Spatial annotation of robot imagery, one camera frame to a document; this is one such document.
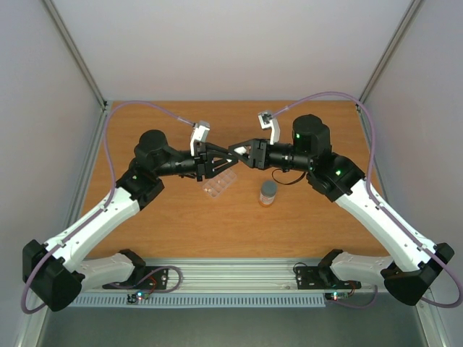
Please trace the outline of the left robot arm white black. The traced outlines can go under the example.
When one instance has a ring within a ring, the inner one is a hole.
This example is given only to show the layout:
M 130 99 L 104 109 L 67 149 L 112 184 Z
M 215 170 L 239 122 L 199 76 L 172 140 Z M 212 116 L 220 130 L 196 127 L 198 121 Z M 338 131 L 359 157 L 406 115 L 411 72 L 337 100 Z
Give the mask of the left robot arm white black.
M 109 193 L 89 213 L 44 243 L 33 239 L 22 249 L 21 309 L 35 313 L 26 305 L 28 292 L 37 295 L 44 307 L 58 312 L 93 284 L 123 282 L 137 288 L 146 271 L 140 258 L 128 251 L 101 260 L 99 274 L 91 279 L 82 269 L 90 251 L 115 228 L 139 213 L 161 193 L 162 177 L 190 177 L 197 181 L 212 179 L 237 163 L 225 148 L 192 139 L 189 150 L 175 150 L 166 135 L 157 129 L 144 132 L 134 148 L 127 171 L 113 183 Z

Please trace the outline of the clear plastic pill organizer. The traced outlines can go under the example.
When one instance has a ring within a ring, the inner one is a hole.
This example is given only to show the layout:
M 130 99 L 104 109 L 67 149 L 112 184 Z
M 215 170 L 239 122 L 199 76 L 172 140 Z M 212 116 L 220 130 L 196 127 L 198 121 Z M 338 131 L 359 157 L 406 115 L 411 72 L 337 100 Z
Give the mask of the clear plastic pill organizer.
M 225 192 L 229 186 L 235 182 L 237 175 L 233 170 L 227 169 L 224 172 L 220 173 L 218 176 L 215 176 L 212 179 L 208 179 L 205 183 L 201 184 L 201 189 L 208 196 L 212 198 L 217 198 L 219 195 Z

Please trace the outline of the orange pill bottle grey cap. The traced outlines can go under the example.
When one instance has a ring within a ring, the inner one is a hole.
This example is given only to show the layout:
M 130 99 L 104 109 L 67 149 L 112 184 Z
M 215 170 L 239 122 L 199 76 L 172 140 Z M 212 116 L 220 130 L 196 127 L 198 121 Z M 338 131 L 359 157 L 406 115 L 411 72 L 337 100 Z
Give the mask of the orange pill bottle grey cap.
M 277 184 L 274 181 L 264 181 L 260 188 L 259 203 L 262 206 L 273 204 L 277 193 Z

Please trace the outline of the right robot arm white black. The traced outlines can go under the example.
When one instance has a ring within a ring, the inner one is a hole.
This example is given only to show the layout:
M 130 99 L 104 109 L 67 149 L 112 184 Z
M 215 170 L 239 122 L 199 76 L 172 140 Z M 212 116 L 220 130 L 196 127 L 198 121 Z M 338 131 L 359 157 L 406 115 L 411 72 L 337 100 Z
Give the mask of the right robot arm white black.
M 231 145 L 229 151 L 250 168 L 303 172 L 315 191 L 355 217 L 388 252 L 385 257 L 369 257 L 334 249 L 318 263 L 315 277 L 325 288 L 350 280 L 384 286 L 401 303 L 416 305 L 454 250 L 411 227 L 352 160 L 333 152 L 330 129 L 320 118 L 297 117 L 292 139 L 289 144 L 255 138 Z

